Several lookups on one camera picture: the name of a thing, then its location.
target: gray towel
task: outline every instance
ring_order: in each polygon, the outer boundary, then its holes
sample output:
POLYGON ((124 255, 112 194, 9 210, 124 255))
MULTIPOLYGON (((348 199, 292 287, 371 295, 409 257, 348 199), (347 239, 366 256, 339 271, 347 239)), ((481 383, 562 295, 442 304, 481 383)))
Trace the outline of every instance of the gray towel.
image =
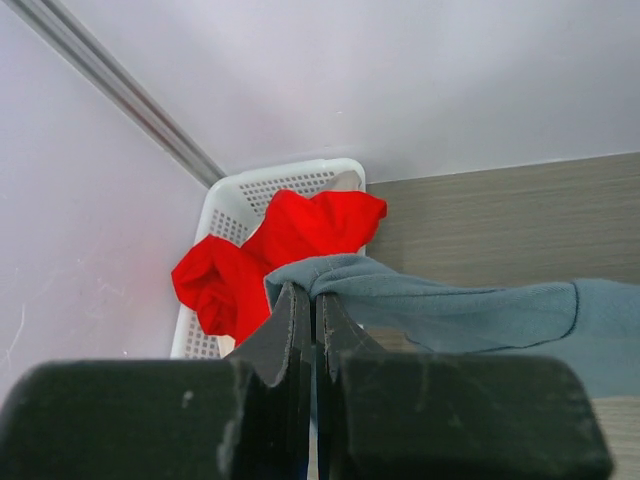
POLYGON ((269 303, 284 282, 313 299, 338 293, 364 326, 402 330, 435 353, 549 355, 592 397, 640 395, 640 287, 576 280, 518 288, 458 288, 399 274, 367 257, 314 257, 267 276, 269 303))

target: white panel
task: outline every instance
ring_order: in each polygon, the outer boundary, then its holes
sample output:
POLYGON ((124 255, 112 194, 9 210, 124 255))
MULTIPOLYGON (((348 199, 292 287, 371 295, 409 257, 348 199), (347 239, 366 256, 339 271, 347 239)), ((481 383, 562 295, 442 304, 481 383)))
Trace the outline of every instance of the white panel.
POLYGON ((205 189, 0 2, 0 399, 49 359, 168 357, 205 189))
POLYGON ((637 0, 63 0, 227 172, 640 150, 637 0))

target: metal strip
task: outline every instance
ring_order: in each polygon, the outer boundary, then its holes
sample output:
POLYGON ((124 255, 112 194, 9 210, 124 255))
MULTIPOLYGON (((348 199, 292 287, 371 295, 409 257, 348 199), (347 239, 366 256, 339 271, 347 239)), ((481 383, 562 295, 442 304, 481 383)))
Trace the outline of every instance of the metal strip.
POLYGON ((126 70, 55 0, 4 0, 66 60, 206 186, 224 173, 126 70))

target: red cloth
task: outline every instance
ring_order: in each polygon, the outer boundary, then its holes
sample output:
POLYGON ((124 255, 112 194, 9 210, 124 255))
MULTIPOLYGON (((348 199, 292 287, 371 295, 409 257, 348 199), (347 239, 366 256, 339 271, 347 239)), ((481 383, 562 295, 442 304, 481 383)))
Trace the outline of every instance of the red cloth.
POLYGON ((386 215, 386 202, 363 192, 307 199, 281 190, 242 247, 209 235, 189 250, 171 274, 176 294, 204 333, 231 335, 238 345, 269 317, 267 274, 308 257, 355 253, 386 215))

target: cloth fold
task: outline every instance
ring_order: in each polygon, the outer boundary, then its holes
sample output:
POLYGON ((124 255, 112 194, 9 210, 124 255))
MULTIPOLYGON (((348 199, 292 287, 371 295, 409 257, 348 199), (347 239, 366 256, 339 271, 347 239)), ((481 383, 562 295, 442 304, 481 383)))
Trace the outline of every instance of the cloth fold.
POLYGON ((176 294, 196 311, 204 333, 231 335, 238 345, 269 316, 269 272, 311 256, 357 252, 386 213, 386 202, 364 192, 307 199, 280 190, 241 247, 209 235, 189 250, 171 274, 176 294))
POLYGON ((435 353, 549 355, 592 397, 640 394, 640 287, 582 279, 517 288, 459 288, 402 275, 367 257, 309 258, 265 279, 273 305, 284 282, 314 299, 340 295, 358 323, 402 330, 435 353))

